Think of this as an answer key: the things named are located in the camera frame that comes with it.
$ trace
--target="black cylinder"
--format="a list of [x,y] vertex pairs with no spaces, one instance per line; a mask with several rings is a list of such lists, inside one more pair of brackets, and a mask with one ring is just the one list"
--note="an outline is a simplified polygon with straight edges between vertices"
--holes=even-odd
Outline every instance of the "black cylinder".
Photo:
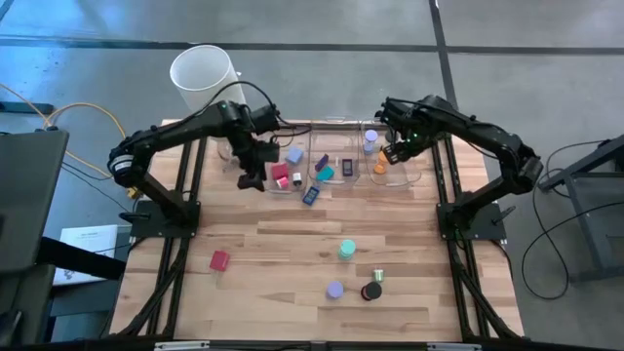
[[377,299],[381,296],[381,286],[377,282],[370,282],[362,288],[360,294],[366,301]]

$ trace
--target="purple block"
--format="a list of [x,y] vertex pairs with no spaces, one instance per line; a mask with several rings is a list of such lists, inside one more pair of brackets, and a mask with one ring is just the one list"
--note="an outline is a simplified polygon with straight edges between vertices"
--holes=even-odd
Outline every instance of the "purple block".
[[334,281],[328,285],[328,297],[329,298],[342,297],[343,293],[344,293],[344,287],[342,287],[342,283],[338,281]]
[[328,163],[329,159],[330,156],[328,154],[323,155],[323,157],[321,157],[321,161],[319,161],[319,163],[314,166],[316,172],[320,172],[323,167]]

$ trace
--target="gray floor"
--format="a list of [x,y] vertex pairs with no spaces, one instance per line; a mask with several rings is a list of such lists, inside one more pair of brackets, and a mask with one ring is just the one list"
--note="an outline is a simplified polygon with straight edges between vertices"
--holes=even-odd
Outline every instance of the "gray floor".
[[[617,0],[438,3],[447,43],[453,46],[624,46],[619,16],[624,3]],[[0,21],[1,37],[436,44],[426,0],[16,0]],[[188,112],[169,80],[169,66],[179,52],[0,46],[0,81],[28,98],[57,106],[73,101],[101,104],[131,133]],[[386,96],[445,93],[436,53],[239,50],[230,56],[242,77],[263,87],[288,118],[371,117]],[[460,110],[520,135],[540,155],[569,143],[622,133],[622,56],[453,54],[449,61]],[[247,96],[251,104],[260,102],[254,92]],[[0,99],[7,98],[0,92]],[[36,117],[0,115],[3,131],[27,132],[40,124]],[[108,150],[119,139],[106,117],[76,109],[64,114],[59,124],[71,132],[71,150],[105,166]],[[591,150],[592,146],[567,150],[553,160],[553,167],[565,166]],[[497,165],[487,161],[487,170],[496,176]],[[112,182],[97,186],[124,206],[131,205]],[[537,202],[546,226],[572,213],[571,205],[557,196],[538,194]],[[574,285],[557,301],[534,297],[519,274],[522,253],[539,233],[530,196],[510,196],[501,203],[518,207],[506,219],[506,228],[526,335],[621,349],[624,280]],[[46,235],[57,237],[66,226],[120,222],[119,210],[80,180],[63,174]],[[570,271],[588,267],[576,223],[554,237]],[[527,272],[541,293],[561,288],[563,271],[546,242],[529,255]]]

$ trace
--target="wooden tabletop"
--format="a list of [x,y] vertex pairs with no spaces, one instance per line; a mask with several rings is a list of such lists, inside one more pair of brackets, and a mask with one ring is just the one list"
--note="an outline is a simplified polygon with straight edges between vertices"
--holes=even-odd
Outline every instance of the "wooden tabletop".
[[[460,139],[454,138],[453,143],[463,189],[486,184],[483,156]],[[297,136],[292,145],[306,149],[312,145],[309,157],[315,160],[325,153],[323,147],[335,150],[334,154],[350,151],[340,144],[344,137],[315,130],[312,140]],[[151,173],[169,188],[175,186],[180,153],[181,147],[170,149],[152,162]],[[307,157],[302,162],[307,164]],[[442,159],[449,179],[444,152]],[[393,176],[411,180],[406,186],[374,184],[379,179],[374,174],[371,179],[366,167],[372,165],[361,160],[360,177],[352,184],[321,185],[319,198],[308,207],[300,193],[238,190],[240,170],[224,167],[211,140],[199,194],[201,229],[191,240],[175,337],[459,340],[449,257],[439,239],[435,215],[439,199],[431,152],[400,165],[402,169]],[[448,195],[452,201],[449,186]],[[337,257],[344,239],[357,245],[355,255],[346,262]],[[125,327],[151,295],[162,246],[162,239],[147,239],[132,251],[111,332]],[[485,296],[507,325],[522,334],[504,255],[490,242],[474,246]],[[209,268],[215,250],[231,254],[223,273]],[[383,294],[367,302],[360,297],[360,289],[371,281],[374,268],[385,271]],[[327,285],[336,280],[344,285],[345,294],[327,299]],[[170,292],[164,299],[159,329],[167,318]],[[467,302],[476,332],[472,298]]]

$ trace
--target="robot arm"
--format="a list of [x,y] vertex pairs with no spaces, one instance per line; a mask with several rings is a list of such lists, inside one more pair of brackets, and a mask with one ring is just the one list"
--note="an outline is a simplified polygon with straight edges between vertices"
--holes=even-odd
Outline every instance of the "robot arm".
[[470,227],[476,213],[507,194],[527,193],[535,186],[543,166],[539,156],[522,140],[502,128],[465,116],[441,97],[428,96],[419,101],[387,98],[377,111],[381,123],[396,131],[401,141],[383,148],[390,162],[406,162],[433,146],[446,133],[458,136],[492,152],[500,162],[501,177],[476,192],[464,192],[452,204],[448,220],[460,229]]
[[108,170],[115,182],[127,188],[136,187],[157,203],[166,217],[184,222],[188,220],[188,210],[181,193],[167,190],[147,171],[152,156],[202,137],[225,137],[245,171],[238,179],[238,187],[264,191],[264,163],[278,161],[279,144],[256,140],[253,134],[279,130],[278,114],[275,106],[250,111],[246,105],[222,100],[173,124],[152,126],[127,137],[111,150]]

